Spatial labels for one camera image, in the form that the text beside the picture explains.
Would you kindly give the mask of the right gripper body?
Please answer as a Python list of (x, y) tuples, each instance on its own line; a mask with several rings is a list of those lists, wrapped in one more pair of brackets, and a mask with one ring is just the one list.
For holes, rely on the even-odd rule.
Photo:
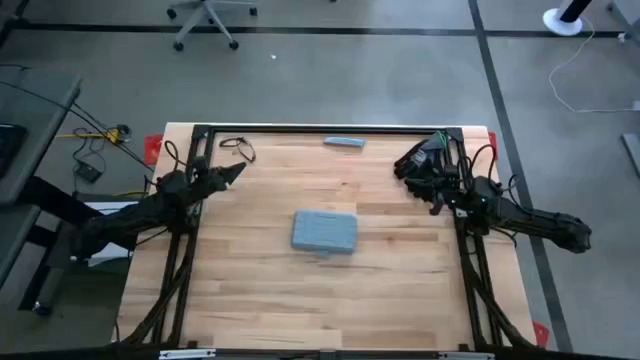
[(427, 197), (432, 204), (429, 209), (431, 215), (439, 215), (445, 204), (451, 205), (460, 190), (459, 172), (455, 169), (445, 169), (441, 175), (426, 180)]

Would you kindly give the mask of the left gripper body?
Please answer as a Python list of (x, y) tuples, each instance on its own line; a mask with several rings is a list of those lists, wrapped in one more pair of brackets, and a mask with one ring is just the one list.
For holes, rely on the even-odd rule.
[(192, 191), (196, 195), (211, 195), (227, 190), (227, 171), (222, 167), (214, 167), (195, 171)]

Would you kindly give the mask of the grey utility knife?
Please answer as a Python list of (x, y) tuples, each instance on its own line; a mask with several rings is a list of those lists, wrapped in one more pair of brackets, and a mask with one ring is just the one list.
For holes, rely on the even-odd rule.
[(366, 141), (364, 139), (348, 137), (326, 137), (323, 140), (323, 143), (329, 146), (363, 148), (366, 144)]

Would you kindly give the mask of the grey plastic tool case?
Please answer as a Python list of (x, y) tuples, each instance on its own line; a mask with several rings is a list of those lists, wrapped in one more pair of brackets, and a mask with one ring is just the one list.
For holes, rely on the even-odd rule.
[(317, 210), (297, 211), (293, 218), (291, 247), (322, 256), (352, 255), (358, 240), (358, 219), (353, 214)]

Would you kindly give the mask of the black work glove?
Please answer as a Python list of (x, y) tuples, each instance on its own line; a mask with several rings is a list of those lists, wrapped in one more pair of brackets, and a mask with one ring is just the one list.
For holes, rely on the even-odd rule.
[(428, 159), (428, 151), (425, 149), (427, 144), (427, 140), (417, 143), (394, 162), (394, 175), (397, 179), (404, 179), (421, 168)]
[(419, 151), (423, 159), (420, 172), (433, 176), (443, 176), (445, 171), (445, 152), (443, 145), (423, 145)]

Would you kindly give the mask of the black safety glasses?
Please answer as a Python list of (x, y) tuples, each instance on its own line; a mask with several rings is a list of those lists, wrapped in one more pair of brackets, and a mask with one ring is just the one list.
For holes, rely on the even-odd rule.
[(223, 139), (220, 141), (219, 147), (232, 149), (236, 154), (242, 156), (249, 163), (254, 163), (257, 159), (253, 145), (245, 137), (231, 137)]

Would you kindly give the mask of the black power adapter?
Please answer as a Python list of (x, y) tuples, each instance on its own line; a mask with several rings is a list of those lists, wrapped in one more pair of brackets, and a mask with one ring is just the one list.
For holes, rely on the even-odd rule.
[(102, 171), (83, 161), (76, 163), (73, 172), (77, 177), (90, 184), (94, 184), (103, 175)]

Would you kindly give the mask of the black desk support beam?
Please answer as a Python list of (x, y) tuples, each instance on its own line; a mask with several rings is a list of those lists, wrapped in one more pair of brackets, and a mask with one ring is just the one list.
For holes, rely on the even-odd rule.
[(17, 202), (38, 206), (41, 210), (76, 227), (82, 227), (90, 218), (102, 216), (101, 212), (36, 176), (27, 180)]

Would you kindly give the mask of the grey office chair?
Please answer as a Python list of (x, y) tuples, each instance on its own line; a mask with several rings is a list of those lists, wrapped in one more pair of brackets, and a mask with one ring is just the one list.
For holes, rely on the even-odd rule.
[(175, 51), (182, 52), (184, 50), (183, 40), (203, 20), (216, 26), (222, 32), (227, 38), (231, 50), (236, 51), (239, 48), (239, 43), (221, 22), (216, 11), (217, 4), (246, 7), (251, 17), (258, 16), (258, 8), (254, 0), (177, 0), (167, 6), (166, 15), (170, 20), (177, 18), (178, 9), (192, 9), (192, 13), (174, 37), (173, 49)]

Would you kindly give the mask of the grey metal floor foot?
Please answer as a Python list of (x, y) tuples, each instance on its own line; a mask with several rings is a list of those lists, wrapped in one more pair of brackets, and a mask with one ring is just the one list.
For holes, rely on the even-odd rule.
[(627, 150), (636, 174), (640, 178), (640, 134), (624, 133), (621, 135), (621, 139)]

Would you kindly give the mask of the grey desk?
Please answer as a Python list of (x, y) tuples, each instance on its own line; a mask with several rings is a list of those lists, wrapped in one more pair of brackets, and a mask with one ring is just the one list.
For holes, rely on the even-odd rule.
[(35, 224), (41, 209), (34, 205), (0, 208), (0, 288)]
[(26, 138), (6, 174), (0, 178), (0, 206), (17, 201), (35, 174), (71, 104), (81, 77), (53, 70), (0, 67), (0, 123), (26, 129)]

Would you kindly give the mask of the white round floor stand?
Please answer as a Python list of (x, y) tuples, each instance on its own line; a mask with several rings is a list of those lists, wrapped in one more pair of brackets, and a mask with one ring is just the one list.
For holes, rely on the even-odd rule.
[(570, 37), (582, 31), (581, 15), (593, 0), (563, 0), (559, 7), (550, 8), (542, 15), (545, 27), (553, 34)]

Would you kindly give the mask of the black keyboard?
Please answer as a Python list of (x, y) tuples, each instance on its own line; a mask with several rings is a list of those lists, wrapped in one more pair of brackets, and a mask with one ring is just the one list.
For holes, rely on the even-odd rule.
[(0, 179), (8, 173), (27, 135), (20, 125), (0, 123)]

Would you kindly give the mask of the black aluminium table frame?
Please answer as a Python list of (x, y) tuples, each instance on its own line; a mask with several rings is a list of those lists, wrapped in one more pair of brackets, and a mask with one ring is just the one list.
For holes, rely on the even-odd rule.
[[(411, 197), (394, 161), (426, 128), (369, 128), (361, 149), (319, 126), (218, 126), (257, 158), (204, 205), (181, 344), (219, 349), (452, 350), (473, 341), (451, 211)], [(351, 255), (291, 246), (299, 210), (349, 213)]]

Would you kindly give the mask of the silver metal bracket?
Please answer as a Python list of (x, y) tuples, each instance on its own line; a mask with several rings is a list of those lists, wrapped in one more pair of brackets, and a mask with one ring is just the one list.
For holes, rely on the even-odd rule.
[(171, 349), (163, 350), (158, 355), (158, 360), (206, 360), (216, 357), (215, 349)]
[(495, 360), (495, 355), (482, 352), (439, 352), (437, 360)]

